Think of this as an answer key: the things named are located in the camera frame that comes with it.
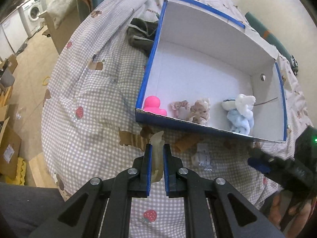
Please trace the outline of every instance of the white and blue plush toy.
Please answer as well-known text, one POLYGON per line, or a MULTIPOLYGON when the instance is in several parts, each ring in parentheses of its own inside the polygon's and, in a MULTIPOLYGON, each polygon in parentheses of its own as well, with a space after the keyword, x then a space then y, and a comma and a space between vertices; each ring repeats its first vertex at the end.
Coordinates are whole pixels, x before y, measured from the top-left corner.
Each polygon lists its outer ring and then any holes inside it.
POLYGON ((225 100, 222 107, 228 111, 227 118, 232 123, 230 131, 249 135, 254 126, 253 105, 256 102, 254 96, 239 94, 236 99, 225 100))

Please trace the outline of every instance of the white blanket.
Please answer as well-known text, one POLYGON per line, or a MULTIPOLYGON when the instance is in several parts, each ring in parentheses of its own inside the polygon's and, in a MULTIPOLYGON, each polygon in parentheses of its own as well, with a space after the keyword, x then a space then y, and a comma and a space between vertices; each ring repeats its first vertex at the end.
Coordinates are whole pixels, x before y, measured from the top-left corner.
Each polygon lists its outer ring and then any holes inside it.
MULTIPOLYGON (((231 0, 198 1, 247 24, 231 0)), ((162 4, 163 0, 103 1, 77 28, 57 61, 48 85, 51 98, 43 109, 42 145, 50 173, 59 174, 70 194, 94 176, 115 177, 143 154, 140 149, 119 144, 118 128, 133 133, 141 130, 134 107, 147 62, 141 51, 129 46, 126 30, 134 17, 156 21, 155 12, 160 14, 162 4), (103 62, 101 71, 87 66, 94 54, 94 61, 103 62), (82 118, 76 116, 79 107, 83 108, 82 118)), ((288 137, 286 144, 263 144, 263 149, 286 158, 294 155, 296 138, 311 122, 288 61, 280 56, 277 62, 285 81, 288 137)), ((182 135, 164 130, 166 143, 173 144, 182 135)), ((215 169, 195 171, 204 178, 224 177, 259 208, 276 191, 277 184, 247 165, 250 144, 206 138, 215 169)), ((173 154, 185 167, 192 168, 190 156, 194 150, 173 154)), ((130 237, 185 237, 183 200, 166 197, 164 180, 152 184, 149 198, 133 199, 130 237), (157 219, 145 223, 143 213, 149 209, 157 212, 157 219)))

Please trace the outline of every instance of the washing machine door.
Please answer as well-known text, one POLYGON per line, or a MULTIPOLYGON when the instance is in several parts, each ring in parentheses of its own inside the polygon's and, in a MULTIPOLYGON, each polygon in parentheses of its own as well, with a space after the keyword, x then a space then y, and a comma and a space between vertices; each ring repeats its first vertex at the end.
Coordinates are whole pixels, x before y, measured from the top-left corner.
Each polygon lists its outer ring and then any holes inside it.
POLYGON ((29 20, 37 21, 39 19, 40 10, 38 4, 33 4, 29 9, 29 20))

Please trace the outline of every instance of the human hand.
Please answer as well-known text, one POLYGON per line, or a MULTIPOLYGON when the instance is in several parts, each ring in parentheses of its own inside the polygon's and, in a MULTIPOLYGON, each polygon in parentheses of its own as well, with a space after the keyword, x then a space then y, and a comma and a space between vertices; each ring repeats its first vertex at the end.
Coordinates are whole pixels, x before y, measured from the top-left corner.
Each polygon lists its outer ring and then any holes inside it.
MULTIPOLYGON (((268 216, 268 220, 277 227, 279 227, 280 221, 282 220, 282 216, 280 214, 280 203, 281 194, 278 194, 273 199, 270 214, 268 216)), ((298 206, 291 207, 288 211, 289 215, 295 215, 297 207, 298 206)), ((286 238, 295 238, 301 232, 308 220, 310 211, 311 204, 306 203, 303 209, 295 217, 291 227, 285 235, 286 238)))

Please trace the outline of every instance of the gray trousers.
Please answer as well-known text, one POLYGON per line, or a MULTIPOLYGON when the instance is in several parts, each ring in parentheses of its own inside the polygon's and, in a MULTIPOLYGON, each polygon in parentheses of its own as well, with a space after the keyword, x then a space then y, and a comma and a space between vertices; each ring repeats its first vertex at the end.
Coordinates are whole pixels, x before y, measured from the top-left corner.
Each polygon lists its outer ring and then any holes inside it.
POLYGON ((58 189, 0 182, 0 237, 28 237, 63 204, 58 189))

